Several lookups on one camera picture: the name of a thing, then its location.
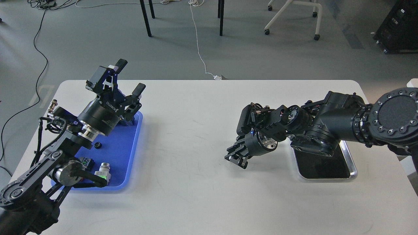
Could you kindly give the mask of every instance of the brand logo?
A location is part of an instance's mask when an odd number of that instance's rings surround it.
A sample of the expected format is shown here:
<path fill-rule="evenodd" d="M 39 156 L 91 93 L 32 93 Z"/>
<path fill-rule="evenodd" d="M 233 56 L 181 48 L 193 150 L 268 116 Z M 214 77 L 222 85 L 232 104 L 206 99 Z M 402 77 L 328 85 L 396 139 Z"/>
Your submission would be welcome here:
<path fill-rule="evenodd" d="M 109 101 L 107 101 L 106 102 L 106 104 L 114 111 L 114 112 L 117 112 L 119 109 L 117 109 L 117 108 L 115 108 L 115 107 L 113 107 L 113 105 L 111 105 L 110 103 L 109 103 Z"/>

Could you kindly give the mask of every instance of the black cable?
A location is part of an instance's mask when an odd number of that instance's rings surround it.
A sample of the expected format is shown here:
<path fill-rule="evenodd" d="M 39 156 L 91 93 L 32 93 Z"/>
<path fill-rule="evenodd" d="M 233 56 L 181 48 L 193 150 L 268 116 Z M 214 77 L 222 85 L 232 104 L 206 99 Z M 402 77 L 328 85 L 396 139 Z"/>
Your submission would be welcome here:
<path fill-rule="evenodd" d="M 16 115 L 18 115 L 19 113 L 21 113 L 21 112 L 23 112 L 23 111 L 26 111 L 26 110 L 28 110 L 28 109 L 30 109 L 30 108 L 32 108 L 33 106 L 35 106 L 35 105 L 37 105 L 37 104 L 39 104 L 39 102 L 41 101 L 41 97 L 39 96 L 39 93 L 38 93 L 38 83 L 39 83 L 39 79 L 40 79 L 40 77 L 42 76 L 42 74 L 43 74 L 43 72 L 45 71 L 45 69 L 46 69 L 46 67 L 48 66 L 48 59 L 47 59 L 47 57 L 41 52 L 41 51 L 39 51 L 38 50 L 38 48 L 36 47 L 36 44 L 35 44 L 35 40 L 36 40 L 36 37 L 38 36 L 38 34 L 39 34 L 39 32 L 41 31 L 41 28 L 42 28 L 42 23 L 43 23 L 43 19 L 45 18 L 45 13 L 46 13 L 46 10 L 43 12 L 43 16 L 42 16 L 42 19 L 41 19 L 41 24 L 39 25 L 39 29 L 38 29 L 38 32 L 36 33 L 36 35 L 35 35 L 35 37 L 33 38 L 33 46 L 35 47 L 35 49 L 39 52 L 39 53 L 41 53 L 42 55 L 43 55 L 43 57 L 46 59 L 46 64 L 45 64 L 45 67 L 43 68 L 43 70 L 42 70 L 42 72 L 41 72 L 41 74 L 39 74 L 39 76 L 38 76 L 38 79 L 36 80 L 36 85 L 35 85 L 35 91 L 36 91 L 36 96 L 38 96 L 38 101 L 35 103 L 35 104 L 33 104 L 33 105 L 31 105 L 31 106 L 29 106 L 29 107 L 27 107 L 26 109 L 23 109 L 23 110 L 21 110 L 21 111 L 19 111 L 19 112 L 17 112 L 17 113 L 15 113 L 13 116 L 11 116 L 7 121 L 6 121 L 6 123 L 3 125 L 3 127 L 2 127 L 2 130 L 1 130 L 1 134 L 0 134 L 0 140 L 1 140 L 1 148 L 2 148 L 2 155 L 1 155 L 1 157 L 0 157 L 0 161 L 1 160 L 3 160 L 3 158 L 4 158 L 4 151 L 5 151 L 5 149 L 4 149 L 4 144 L 3 144 L 3 132 L 4 132 L 4 128 L 5 128 L 5 126 L 6 126 L 6 124 L 14 117 L 14 116 L 16 116 Z M 7 170 L 5 167 L 1 167 L 2 169 L 5 169 L 8 173 L 9 173 L 9 175 L 11 176 L 11 174 L 10 174 L 10 171 L 9 170 Z"/>
<path fill-rule="evenodd" d="M 49 144 L 45 145 L 45 147 L 43 147 L 40 151 L 36 152 L 36 155 L 32 161 L 31 167 L 33 167 L 36 163 L 39 162 L 39 159 L 41 158 L 42 153 L 49 147 L 51 146 L 53 143 L 55 143 L 59 138 L 61 138 L 61 136 L 65 133 L 65 130 L 67 129 L 68 123 L 67 120 L 63 119 L 63 118 L 59 118 L 61 121 L 64 122 L 62 130 L 60 132 L 60 134 L 55 137 L 55 139 L 53 139 L 51 142 L 49 142 Z"/>

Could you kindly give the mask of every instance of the cable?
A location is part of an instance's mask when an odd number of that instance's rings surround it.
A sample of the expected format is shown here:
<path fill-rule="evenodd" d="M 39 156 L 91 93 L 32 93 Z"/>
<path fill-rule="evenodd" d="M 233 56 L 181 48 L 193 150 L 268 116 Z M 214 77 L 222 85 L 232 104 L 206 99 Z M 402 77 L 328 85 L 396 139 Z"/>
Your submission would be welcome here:
<path fill-rule="evenodd" d="M 194 7 L 200 7 L 204 2 L 205 2 L 205 0 L 203 0 L 203 2 L 199 4 L 199 2 L 197 0 L 189 0 L 189 5 L 194 6 Z"/>
<path fill-rule="evenodd" d="M 171 2 L 180 2 L 181 0 L 161 0 L 160 3 L 163 5 L 169 4 Z"/>
<path fill-rule="evenodd" d="M 61 132 L 59 133 L 59 135 L 57 136 L 57 137 L 55 137 L 55 139 L 53 139 L 51 142 L 49 142 L 47 145 L 45 145 L 45 147 L 43 147 L 41 150 L 39 150 L 39 151 L 36 151 L 36 155 L 35 155 L 35 157 L 33 158 L 33 161 L 32 161 L 32 164 L 31 164 L 31 167 L 33 167 L 36 163 L 38 163 L 39 162 L 39 159 L 41 158 L 41 155 L 42 155 L 42 153 L 49 147 L 49 146 L 51 146 L 53 143 L 55 143 L 59 138 L 61 138 L 61 136 L 65 133 L 65 130 L 67 129 L 67 126 L 68 126 L 68 123 L 67 123 L 67 120 L 65 120 L 65 119 L 63 119 L 63 118 L 59 118 L 61 121 L 63 121 L 64 123 L 63 123 L 63 127 L 62 127 L 62 130 L 61 130 Z"/>
<path fill-rule="evenodd" d="M 200 51 L 199 51 L 199 41 L 198 41 L 198 39 L 197 39 L 197 27 L 196 27 L 196 22 L 194 21 L 193 10 L 191 9 L 191 7 L 192 7 L 192 6 L 194 6 L 194 7 L 199 7 L 199 6 L 201 6 L 201 5 L 203 4 L 203 2 L 199 5 L 199 3 L 197 2 L 197 0 L 190 0 L 190 1 L 189 1 L 190 11 L 191 11 L 191 18 L 193 19 L 194 28 L 195 28 L 195 30 L 196 30 L 196 45 L 197 45 L 197 53 L 198 53 L 198 55 L 199 55 L 199 57 L 200 57 L 200 60 L 203 62 L 203 65 L 205 66 L 205 74 L 210 74 L 210 75 L 212 75 L 213 77 L 216 77 L 216 76 L 214 76 L 213 74 L 209 73 L 209 72 L 206 70 L 206 64 L 205 64 L 205 62 L 203 61 L 202 56 L 200 55 Z"/>
<path fill-rule="evenodd" d="M 36 96 L 38 97 L 38 101 L 35 103 L 35 104 L 33 104 L 33 105 L 31 105 L 31 106 L 29 106 L 29 107 L 27 107 L 26 109 L 23 109 L 23 110 L 21 110 L 21 111 L 19 111 L 19 112 L 17 112 L 17 113 L 15 113 L 13 116 L 11 116 L 7 121 L 6 121 L 6 123 L 3 125 L 3 127 L 2 127 L 2 130 L 1 130 L 1 134 L 0 134 L 0 140 L 1 140 L 1 148 L 2 148 L 2 155 L 1 155 L 1 157 L 0 157 L 0 161 L 1 160 L 3 160 L 3 158 L 4 158 L 4 152 L 5 152 L 5 148 L 4 148 L 4 143 L 3 143 L 3 132 L 4 132 L 4 128 L 5 128 L 5 126 L 6 126 L 6 124 L 13 118 L 13 117 L 15 117 L 16 115 L 18 115 L 19 113 L 21 113 L 21 112 L 23 112 L 23 111 L 26 111 L 26 110 L 28 110 L 28 109 L 30 109 L 30 108 L 32 108 L 33 106 L 35 106 L 35 105 L 37 105 L 37 104 L 39 104 L 39 102 L 41 101 L 41 97 L 39 96 L 39 93 L 38 93 L 38 83 L 39 83 L 39 79 L 41 78 L 41 76 L 42 76 L 42 74 L 43 74 L 43 72 L 45 71 L 45 69 L 46 69 L 46 67 L 48 66 L 48 59 L 47 59 L 47 57 L 41 52 L 41 51 L 39 51 L 38 50 L 38 48 L 36 47 L 36 44 L 35 44 L 35 40 L 36 40 L 36 37 L 39 35 L 39 32 L 41 31 L 41 28 L 42 28 L 42 23 L 43 23 L 43 19 L 45 18 L 45 13 L 46 13 L 46 10 L 43 12 L 43 15 L 42 15 L 42 19 L 41 19 L 41 24 L 39 25 L 39 29 L 38 29 L 38 32 L 36 33 L 36 35 L 35 35 L 35 37 L 33 38 L 33 46 L 35 47 L 35 49 L 39 52 L 39 53 L 41 53 L 42 55 L 43 55 L 43 57 L 46 59 L 46 64 L 45 64 L 45 67 L 43 68 L 43 70 L 42 70 L 42 72 L 41 72 L 41 74 L 39 74 L 39 76 L 38 76 L 38 79 L 36 80 L 36 85 L 35 85 L 35 91 L 36 91 Z M 6 168 L 4 168 L 4 167 L 1 167 L 2 169 L 5 169 L 9 174 L 10 174 L 10 171 L 9 170 L 7 170 Z"/>

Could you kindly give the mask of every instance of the white cable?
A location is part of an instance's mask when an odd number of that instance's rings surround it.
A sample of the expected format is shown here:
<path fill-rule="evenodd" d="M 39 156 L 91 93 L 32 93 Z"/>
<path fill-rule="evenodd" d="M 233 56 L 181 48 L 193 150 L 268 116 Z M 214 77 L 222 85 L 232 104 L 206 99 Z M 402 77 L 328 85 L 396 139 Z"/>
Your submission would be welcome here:
<path fill-rule="evenodd" d="M 206 64 L 205 64 L 205 62 L 203 61 L 202 56 L 200 56 L 200 52 L 199 52 L 199 41 L 197 40 L 197 27 L 196 27 L 196 22 L 194 21 L 194 17 L 193 17 L 193 10 L 191 9 L 191 7 L 193 6 L 193 3 L 191 3 L 192 1 L 196 1 L 196 2 L 197 2 L 197 0 L 190 0 L 190 1 L 189 1 L 189 4 L 190 4 L 190 11 L 191 11 L 191 18 L 193 19 L 194 28 L 196 29 L 196 45 L 197 45 L 197 53 L 198 53 L 198 55 L 199 55 L 199 57 L 200 57 L 200 60 L 203 62 L 203 65 L 205 66 L 205 74 L 210 74 L 210 75 L 212 75 L 213 77 L 215 77 L 213 74 L 208 73 L 208 71 L 206 70 Z"/>
<path fill-rule="evenodd" d="M 75 6 L 78 7 L 78 8 L 96 8 L 96 7 L 106 6 L 106 5 L 118 5 L 118 4 L 139 4 L 139 3 L 107 3 L 107 4 L 92 6 L 92 7 L 80 7 L 80 6 L 77 6 L 77 3 L 79 1 L 81 1 L 81 0 L 77 0 L 76 4 L 75 4 Z"/>
<path fill-rule="evenodd" d="M 200 7 L 204 2 L 205 2 L 205 0 L 203 0 L 203 2 L 199 4 L 199 2 L 197 0 L 189 0 L 189 5 L 194 6 L 194 7 Z"/>
<path fill-rule="evenodd" d="M 170 2 L 180 2 L 181 0 L 161 0 L 160 3 L 163 5 L 169 4 Z"/>

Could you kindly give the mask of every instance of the chair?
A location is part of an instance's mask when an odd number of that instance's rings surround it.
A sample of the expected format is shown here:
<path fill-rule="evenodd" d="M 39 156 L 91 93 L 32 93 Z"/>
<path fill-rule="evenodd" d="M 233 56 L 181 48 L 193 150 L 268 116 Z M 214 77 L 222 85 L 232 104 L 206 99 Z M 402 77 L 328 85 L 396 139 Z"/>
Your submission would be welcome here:
<path fill-rule="evenodd" d="M 272 7 L 272 3 L 275 0 L 271 0 L 268 3 L 268 10 L 271 11 L 273 9 Z M 277 20 L 277 18 L 283 13 L 284 10 L 286 10 L 286 8 L 290 5 L 290 4 L 295 4 L 295 5 L 305 5 L 305 6 L 313 6 L 313 13 L 312 13 L 312 17 L 317 18 L 316 21 L 316 30 L 315 30 L 315 36 L 314 36 L 314 40 L 318 41 L 320 38 L 319 35 L 319 27 L 321 26 L 321 19 L 322 19 L 322 6 L 317 3 L 317 0 L 310 0 L 309 2 L 303 2 L 303 1 L 296 1 L 296 0 L 287 0 L 286 3 L 283 5 L 283 7 L 276 13 L 276 15 L 273 17 L 273 19 L 270 20 L 270 22 L 266 25 L 266 27 L 264 27 L 264 34 L 265 35 L 269 35 L 270 34 L 270 26 Z"/>

